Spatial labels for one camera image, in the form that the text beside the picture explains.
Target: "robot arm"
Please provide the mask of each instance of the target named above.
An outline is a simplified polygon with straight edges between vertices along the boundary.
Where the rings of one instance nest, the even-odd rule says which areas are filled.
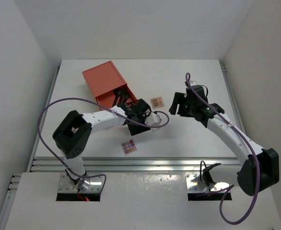
[[[194,91],[206,102],[203,86],[195,81],[190,81]],[[184,117],[194,117],[206,128],[215,133],[236,155],[241,165],[213,164],[203,170],[203,180],[207,186],[217,182],[226,182],[239,185],[249,196],[254,195],[256,184],[256,167],[251,151],[245,141],[232,129],[243,135],[253,148],[260,165],[260,187],[262,191],[279,181],[279,156],[274,149],[265,150],[262,146],[252,141],[238,127],[234,126],[225,114],[224,110],[217,104],[211,104],[217,112],[227,119],[228,125],[212,109],[199,100],[190,88],[186,93],[176,92],[169,112],[172,115],[179,114]]]
[[[76,174],[86,175],[81,153],[89,136],[94,132],[121,125],[128,125],[132,136],[150,130],[148,127],[129,122],[126,118],[147,126],[161,123],[159,115],[151,112],[150,106],[142,99],[130,106],[125,103],[119,104],[111,110],[116,114],[105,110],[88,114],[71,111],[53,133],[53,139],[62,152],[65,164]],[[67,170],[66,172],[72,183],[79,188],[83,180]]]

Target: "purple cable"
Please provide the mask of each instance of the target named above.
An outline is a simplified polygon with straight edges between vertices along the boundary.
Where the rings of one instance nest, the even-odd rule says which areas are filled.
[[[186,75],[185,75],[186,83],[187,83],[188,87],[191,89],[191,91],[196,95],[196,97],[202,103],[204,103],[208,108],[212,109],[227,125],[230,125],[230,122],[228,120],[226,120],[214,107],[212,107],[202,97],[200,97],[199,94],[197,94],[197,92],[192,88],[192,86],[190,85],[190,82],[189,82],[190,81],[190,77],[191,77],[190,73],[186,73]],[[220,211],[221,217],[225,220],[225,222],[227,222],[229,224],[232,224],[232,225],[237,225],[237,224],[240,224],[241,222],[243,222],[250,215],[250,213],[252,212],[252,209],[254,208],[254,205],[255,205],[256,200],[257,200],[257,196],[259,194],[260,169],[259,169],[259,161],[257,159],[256,153],[253,150],[253,148],[250,145],[250,143],[248,142],[248,140],[241,134],[241,132],[236,127],[231,126],[231,128],[243,139],[243,141],[249,147],[250,151],[252,152],[253,158],[255,160],[255,166],[256,166],[256,184],[255,184],[254,196],[253,196],[253,199],[252,199],[250,207],[248,208],[248,210],[246,211],[246,213],[243,215],[243,217],[241,219],[239,219],[237,221],[229,221],[228,219],[225,218],[225,216],[224,216],[224,214],[222,212],[222,204],[223,204],[223,202],[225,200],[225,197],[228,194],[228,192],[234,187],[233,185],[231,185],[231,186],[226,188],[226,192],[223,194],[223,196],[221,198],[221,201],[220,201],[219,211]]]
[[[217,193],[219,193],[219,192],[227,191],[228,189],[231,190],[231,188],[233,188],[233,187],[234,187],[234,185],[230,185],[230,186],[228,186],[228,187],[226,187],[226,188],[220,189],[220,190],[215,191],[215,192],[209,192],[209,193],[203,192],[203,193],[198,193],[197,196],[210,196],[210,195],[217,194]]]
[[[133,123],[135,123],[135,124],[137,124],[137,125],[139,125],[139,126],[143,126],[143,127],[148,127],[148,128],[161,128],[161,127],[166,126],[166,125],[169,123],[169,120],[170,120],[168,114],[166,114],[166,113],[164,113],[164,112],[162,112],[162,111],[155,111],[156,113],[164,114],[164,115],[167,117],[167,122],[164,123],[164,124],[162,124],[162,125],[160,125],[160,126],[147,126],[147,125],[141,124],[141,123],[139,123],[139,122],[133,121],[132,119],[129,119],[129,118],[127,118],[127,117],[125,117],[125,116],[123,116],[123,115],[121,115],[121,114],[119,114],[119,113],[117,113],[117,112],[115,112],[115,111],[112,111],[111,109],[109,109],[109,108],[107,108],[107,107],[105,107],[105,106],[103,106],[103,105],[101,105],[101,104],[95,103],[95,102],[90,101],[90,100],[86,100],[86,99],[82,99],[82,98],[77,98],[77,97],[68,97],[68,98],[59,99],[59,100],[57,100],[57,101],[54,101],[54,102],[50,103],[49,105],[47,105],[47,106],[42,110],[42,112],[40,113],[40,115],[39,115],[39,117],[38,117],[38,122],[37,122],[37,133],[38,133],[38,136],[39,136],[41,142],[43,143],[43,145],[44,145],[44,146],[55,156],[55,158],[58,159],[58,160],[67,168],[67,170],[68,170],[69,172],[71,172],[73,175],[75,175],[75,176],[77,176],[77,177],[79,177],[79,178],[84,178],[84,179],[90,179],[90,178],[94,178],[94,177],[103,176],[105,179],[104,179],[102,188],[101,188],[101,190],[100,190],[100,194],[102,193],[102,190],[103,190],[103,188],[104,188],[104,186],[105,186],[105,183],[106,183],[107,177],[106,177],[105,174],[98,174],[98,175],[94,175],[94,176],[83,176],[83,175],[78,175],[78,174],[76,174],[76,173],[73,172],[73,171],[65,164],[65,162],[64,162],[64,161],[47,145],[47,143],[45,142],[45,140],[44,140],[43,137],[41,136],[40,124],[41,124],[41,120],[42,120],[42,118],[43,118],[43,115],[44,115],[44,113],[48,110],[48,108],[51,107],[52,105],[56,104],[56,103],[63,102],[63,101],[70,101],[70,100],[83,101],[83,102],[88,102],[88,103],[94,104],[94,105],[96,105],[96,106],[99,106],[99,107],[101,107],[101,108],[103,108],[103,109],[109,111],[110,113],[114,113],[114,114],[116,114],[117,116],[120,116],[120,117],[122,117],[122,118],[124,118],[124,119],[126,119],[126,120],[128,120],[128,121],[130,121],[130,122],[133,122]]]

